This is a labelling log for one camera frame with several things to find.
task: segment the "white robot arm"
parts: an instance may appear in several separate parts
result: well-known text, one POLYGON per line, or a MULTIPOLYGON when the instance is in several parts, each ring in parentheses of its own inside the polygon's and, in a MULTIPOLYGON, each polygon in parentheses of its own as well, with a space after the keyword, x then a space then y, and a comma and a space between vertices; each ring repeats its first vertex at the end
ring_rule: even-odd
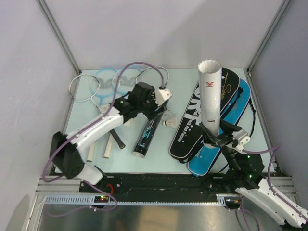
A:
POLYGON ((116 99, 106 116, 101 114, 82 128, 68 134, 54 134, 50 156, 63 143, 67 143, 53 159, 66 178, 76 177, 93 185, 97 184, 104 177, 104 173, 98 167, 84 163, 79 153, 110 130, 136 117, 138 113, 145 114, 149 120, 163 113, 163 104, 172 94, 167 88, 155 90, 153 86, 139 82, 133 91, 128 93, 128 98, 125 97, 116 99))
POLYGON ((241 154, 244 145, 250 141, 247 132, 219 119, 220 89, 212 86, 220 86, 220 63, 205 60, 198 68, 202 114, 200 127, 204 145, 219 147, 230 166, 222 179, 222 187, 253 201, 281 225, 282 230, 308 231, 308 211, 269 185, 262 174, 264 165, 260 155, 241 154), (219 127, 223 134, 217 135, 219 127))

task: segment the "shuttlecock tube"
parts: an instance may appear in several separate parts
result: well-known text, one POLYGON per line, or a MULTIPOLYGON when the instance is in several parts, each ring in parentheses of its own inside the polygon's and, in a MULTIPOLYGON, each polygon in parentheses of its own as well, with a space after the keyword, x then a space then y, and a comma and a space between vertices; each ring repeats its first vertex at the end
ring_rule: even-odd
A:
POLYGON ((202 123, 217 136, 220 120, 221 65, 216 60, 205 60, 198 65, 198 70, 202 123))

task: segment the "racket handle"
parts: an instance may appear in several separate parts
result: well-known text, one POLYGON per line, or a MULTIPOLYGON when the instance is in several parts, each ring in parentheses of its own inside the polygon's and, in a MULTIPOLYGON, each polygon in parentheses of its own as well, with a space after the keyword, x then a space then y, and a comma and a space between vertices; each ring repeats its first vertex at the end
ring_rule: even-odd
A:
POLYGON ((93 161, 95 143, 96 143, 96 142, 93 142, 93 143, 90 145, 89 152, 88 152, 88 157, 87 157, 87 162, 92 162, 92 161, 93 161))
POLYGON ((120 149, 125 148, 125 144, 123 143, 123 141, 121 140, 121 138, 118 136, 118 134, 116 133, 116 131, 114 129, 110 130, 111 135, 114 137, 117 145, 119 145, 120 149))
POLYGON ((114 140, 114 138, 112 137, 111 134, 109 134, 109 138, 108 138, 108 142, 107 142, 107 145, 106 145, 105 152, 103 154, 103 158, 109 159, 113 140, 114 140))

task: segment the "gray wall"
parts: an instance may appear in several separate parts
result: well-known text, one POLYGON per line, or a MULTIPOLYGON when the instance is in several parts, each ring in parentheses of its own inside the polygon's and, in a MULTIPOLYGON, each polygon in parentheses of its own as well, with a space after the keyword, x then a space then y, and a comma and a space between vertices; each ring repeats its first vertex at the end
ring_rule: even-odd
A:
POLYGON ((247 67, 282 0, 46 0, 81 69, 247 67))
POLYGON ((34 0, 0 2, 0 230, 19 231, 75 75, 34 0))
POLYGON ((278 163, 308 208, 308 1, 294 1, 252 71, 278 163))

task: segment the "purple cable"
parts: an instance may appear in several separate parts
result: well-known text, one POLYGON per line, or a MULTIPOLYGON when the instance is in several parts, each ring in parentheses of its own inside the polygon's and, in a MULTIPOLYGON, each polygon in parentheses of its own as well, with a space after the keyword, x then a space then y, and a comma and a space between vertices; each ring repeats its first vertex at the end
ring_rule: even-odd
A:
POLYGON ((269 161, 269 166, 268 166, 268 177, 267 177, 267 183, 269 185, 269 188, 271 189, 271 191, 278 197, 280 198, 283 202, 285 202, 288 206, 290 206, 295 212, 297 212, 307 223, 308 223, 308 218, 305 217, 296 207, 294 207, 291 203, 289 203, 287 200, 285 200, 279 193, 276 194, 276 191, 274 190, 271 180, 270 180, 270 166, 274 161, 275 158, 275 151, 279 148, 279 145, 276 145, 275 147, 272 147, 268 150, 265 151, 261 151, 261 152, 252 152, 252 151, 247 151, 247 150, 243 150, 243 152, 248 153, 248 154, 264 154, 264 153, 269 153, 269 152, 273 152, 273 154, 270 157, 270 161, 269 161))
POLYGON ((269 188, 272 190, 272 192, 279 197, 283 202, 285 202, 287 205, 289 205, 295 212, 297 212, 307 223, 308 223, 308 218, 303 216, 303 214, 301 213, 301 211, 299 211, 296 207, 294 207, 291 203, 289 203, 287 200, 285 200, 279 193, 276 194, 276 191, 274 190, 272 184, 271 184, 271 180, 270 180, 270 166, 272 164, 272 162, 274 161, 274 157, 275 157, 275 153, 273 153, 273 155, 270 158, 269 161, 269 167, 268 167, 268 177, 267 177, 267 182, 269 185, 269 188))
POLYGON ((248 227, 249 231, 251 231, 251 227, 250 227, 250 225, 249 225, 249 223, 248 223, 248 219, 247 219, 247 216, 246 216, 246 214, 245 214, 245 213, 249 213, 249 214, 255 219, 256 224, 257 224, 257 227, 258 227, 258 231, 260 231, 260 224, 259 224, 258 219, 256 218, 256 216, 255 216, 252 212, 250 212, 250 211, 247 210, 247 209, 244 209, 243 203, 244 203, 244 197, 242 197, 242 208, 239 208, 239 209, 229 209, 227 205, 226 205, 225 207, 226 207, 229 211, 235 211, 235 212, 237 212, 237 211, 240 211, 240 210, 241 210, 242 213, 243 213, 243 217, 244 217, 244 221, 245 221, 245 223, 246 223, 246 226, 248 227))
MULTIPOLYGON (((164 77, 163 77, 163 74, 162 74, 162 73, 160 72, 160 70, 158 70, 155 66, 153 66, 153 65, 151 65, 151 64, 148 64, 148 63, 145 63, 145 62, 133 62, 133 63, 127 64, 127 65, 122 69, 122 71, 120 72, 120 74, 119 74, 118 77, 117 77, 116 84, 115 84, 115 89, 114 89, 114 95, 113 95, 113 97, 112 97, 112 101, 111 101, 111 103, 110 103, 110 107, 108 108, 108 110, 107 110, 101 117, 106 116, 106 115, 110 112, 110 110, 111 110, 111 108, 113 107, 113 105, 115 104, 116 90, 117 90, 117 88, 118 88, 118 86, 119 86, 120 79, 121 79, 121 76, 123 75, 124 71, 125 71, 127 68, 129 68, 130 66, 132 66, 132 65, 137 65, 137 64, 143 64, 143 65, 149 66, 149 67, 153 68, 155 71, 157 71, 157 72, 159 73, 161 79, 162 79, 162 86, 164 85, 164 77)), ((51 179, 51 180, 47 180, 47 179, 46 179, 47 169, 48 169, 49 165, 52 163, 52 160, 55 158, 55 156, 56 156, 56 155, 57 155, 57 154, 58 154, 58 153, 70 142, 70 141, 72 141, 72 140, 76 137, 76 135, 83 133, 84 131, 88 130, 89 128, 91 128, 92 126, 94 126, 95 124, 97 124, 98 122, 100 122, 100 121, 101 121, 101 117, 98 118, 97 120, 93 121, 91 124, 89 124, 88 126, 86 126, 85 128, 83 128, 83 129, 80 130, 79 132, 77 132, 75 135, 73 135, 71 138, 69 138, 67 141, 65 141, 63 144, 61 144, 61 145, 56 149, 56 151, 51 155, 51 157, 49 158, 49 160, 47 161, 47 163, 46 163, 46 165, 45 165, 45 167, 44 167, 44 169, 43 169, 42 178, 43 178, 43 180, 44 180, 45 182, 50 183, 50 182, 53 182, 53 181, 55 181, 55 180, 57 180, 57 179, 59 179, 60 177, 63 176, 63 175, 61 175, 61 176, 58 176, 58 177, 53 178, 53 179, 51 179)))
POLYGON ((75 211, 77 211, 77 210, 83 209, 83 208, 89 208, 89 205, 80 206, 80 207, 78 207, 78 208, 75 208, 75 209, 73 209, 73 210, 67 212, 67 213, 62 213, 62 214, 57 214, 57 215, 50 214, 47 210, 45 210, 45 213, 46 213, 48 216, 52 217, 52 218, 59 218, 59 217, 64 217, 64 216, 66 216, 66 215, 69 215, 69 214, 71 214, 71 213, 73 213, 73 212, 75 212, 75 211))
POLYGON ((278 148, 279 148, 279 144, 277 144, 276 146, 274 146, 274 147, 272 147, 272 148, 270 148, 270 149, 264 150, 264 151, 253 152, 253 151, 248 151, 248 150, 243 149, 243 152, 244 152, 244 153, 247 153, 247 154, 258 155, 258 154, 265 154, 265 153, 274 152, 274 151, 276 151, 278 148))
POLYGON ((59 217, 64 217, 64 216, 66 216, 66 215, 69 215, 69 214, 71 214, 71 213, 73 213, 73 212, 75 212, 75 211, 77 211, 77 210, 80 210, 80 209, 83 209, 83 208, 92 208, 92 209, 96 209, 96 210, 99 210, 99 211, 110 211, 110 210, 113 210, 113 209, 115 209, 116 207, 117 207, 117 200, 111 195, 111 194, 108 194, 108 193, 106 193, 106 192, 104 192, 104 191, 102 191, 102 190, 100 190, 100 189, 98 189, 98 188, 96 188, 94 185, 91 185, 89 182, 87 182, 87 181, 84 181, 85 183, 87 183, 90 187, 92 187, 93 189, 95 189, 96 191, 98 191, 98 192, 100 192, 100 193, 102 193, 102 194, 104 194, 104 195, 106 195, 106 196, 109 196, 111 199, 113 199, 113 201, 115 202, 115 206, 113 206, 113 207, 111 207, 111 208, 107 208, 107 209, 104 209, 104 208, 96 208, 96 207, 90 207, 89 205, 85 205, 85 206, 80 206, 80 207, 78 207, 78 208, 75 208, 75 209, 73 209, 73 210, 71 210, 71 211, 69 211, 69 212, 67 212, 67 213, 63 213, 63 214, 57 214, 57 215, 54 215, 54 214, 50 214, 48 211, 45 211, 45 213, 48 215, 48 216, 50 216, 50 217, 52 217, 52 218, 59 218, 59 217))
POLYGON ((257 223, 258 231, 260 231, 260 224, 259 224, 259 221, 256 218, 256 216, 252 212, 250 212, 249 210, 244 208, 244 197, 242 197, 242 208, 241 208, 241 210, 242 210, 242 213, 243 213, 244 221, 245 221, 249 231, 252 231, 252 230, 251 230, 251 227, 249 225, 249 222, 248 222, 248 219, 247 219, 247 216, 246 216, 246 212, 249 213, 250 215, 252 215, 252 217, 255 219, 255 221, 257 223))

